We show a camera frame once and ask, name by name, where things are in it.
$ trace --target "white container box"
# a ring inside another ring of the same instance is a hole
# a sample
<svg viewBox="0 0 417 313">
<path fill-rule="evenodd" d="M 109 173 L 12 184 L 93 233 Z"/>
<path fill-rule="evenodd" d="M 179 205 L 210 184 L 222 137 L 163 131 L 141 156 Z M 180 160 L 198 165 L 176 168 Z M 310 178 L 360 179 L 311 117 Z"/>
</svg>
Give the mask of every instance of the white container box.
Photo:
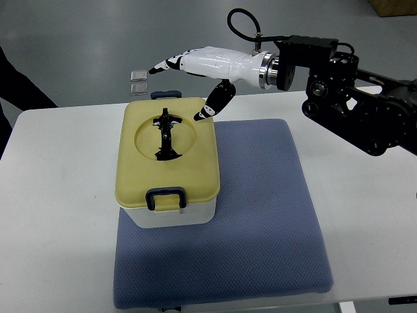
<svg viewBox="0 0 417 313">
<path fill-rule="evenodd" d="M 195 122 L 201 98 L 130 103 L 124 119 L 117 161 L 115 196 L 142 228 L 202 224 L 212 219 L 220 174 L 214 123 Z M 180 121 L 170 128 L 173 150 L 181 156 L 157 160 L 162 131 L 154 122 L 164 108 Z"/>
</svg>

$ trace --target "black latch handle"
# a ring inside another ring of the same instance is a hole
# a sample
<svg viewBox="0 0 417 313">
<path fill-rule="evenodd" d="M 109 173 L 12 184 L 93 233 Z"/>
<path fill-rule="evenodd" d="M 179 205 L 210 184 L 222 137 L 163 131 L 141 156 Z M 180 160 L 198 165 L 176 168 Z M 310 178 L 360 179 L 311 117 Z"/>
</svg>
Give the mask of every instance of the black latch handle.
<svg viewBox="0 0 417 313">
<path fill-rule="evenodd" d="M 167 196 L 169 194 L 178 194 L 178 196 L 180 197 L 179 204 L 180 204 L 181 209 L 187 206 L 185 190 L 182 187 L 153 188 L 153 189 L 149 189 L 145 195 L 148 210 L 155 211 L 154 196 Z"/>
</svg>

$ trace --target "cardboard box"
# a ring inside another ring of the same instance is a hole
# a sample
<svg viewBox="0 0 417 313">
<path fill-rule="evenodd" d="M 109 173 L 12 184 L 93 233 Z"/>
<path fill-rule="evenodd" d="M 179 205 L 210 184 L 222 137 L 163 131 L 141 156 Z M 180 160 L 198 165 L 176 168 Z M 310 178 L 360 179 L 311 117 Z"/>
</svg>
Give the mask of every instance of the cardboard box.
<svg viewBox="0 0 417 313">
<path fill-rule="evenodd" d="M 369 0 L 380 17 L 417 15 L 417 0 Z"/>
</svg>

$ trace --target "blue mat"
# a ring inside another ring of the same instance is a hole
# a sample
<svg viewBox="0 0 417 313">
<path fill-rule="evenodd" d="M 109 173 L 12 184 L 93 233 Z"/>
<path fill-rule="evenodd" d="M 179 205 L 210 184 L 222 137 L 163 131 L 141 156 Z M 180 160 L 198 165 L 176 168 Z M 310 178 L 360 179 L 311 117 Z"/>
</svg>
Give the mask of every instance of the blue mat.
<svg viewBox="0 0 417 313">
<path fill-rule="evenodd" d="M 324 293 L 332 287 L 287 123 L 265 119 L 215 127 L 221 187 L 210 222 L 143 229 L 120 210 L 116 308 Z"/>
</svg>

